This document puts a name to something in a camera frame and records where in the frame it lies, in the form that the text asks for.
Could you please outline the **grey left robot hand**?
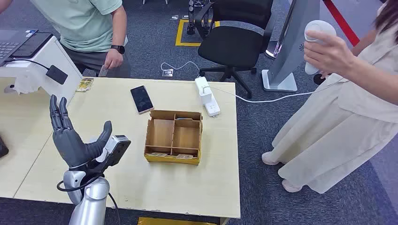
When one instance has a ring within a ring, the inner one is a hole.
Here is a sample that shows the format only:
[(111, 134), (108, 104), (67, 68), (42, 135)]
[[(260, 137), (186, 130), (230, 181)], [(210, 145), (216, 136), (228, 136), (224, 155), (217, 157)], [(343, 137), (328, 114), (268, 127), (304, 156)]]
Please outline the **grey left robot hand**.
[(99, 157), (112, 133), (111, 121), (106, 121), (98, 139), (92, 143), (84, 143), (73, 128), (66, 108), (67, 100), (52, 95), (49, 102), (50, 119), (53, 127), (54, 144), (69, 168), (82, 166)]

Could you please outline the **person's hand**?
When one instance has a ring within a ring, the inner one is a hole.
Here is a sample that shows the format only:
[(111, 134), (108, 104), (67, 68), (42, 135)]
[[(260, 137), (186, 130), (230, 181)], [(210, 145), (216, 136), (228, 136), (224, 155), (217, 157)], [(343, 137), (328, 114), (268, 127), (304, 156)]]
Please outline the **person's hand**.
[(112, 69), (120, 67), (123, 63), (123, 55), (120, 54), (116, 49), (110, 49), (106, 55), (104, 67), (106, 69)]
[(323, 72), (340, 75), (352, 69), (356, 56), (348, 49), (343, 39), (314, 30), (309, 30), (306, 34), (323, 42), (322, 44), (307, 41), (304, 43), (306, 62)]

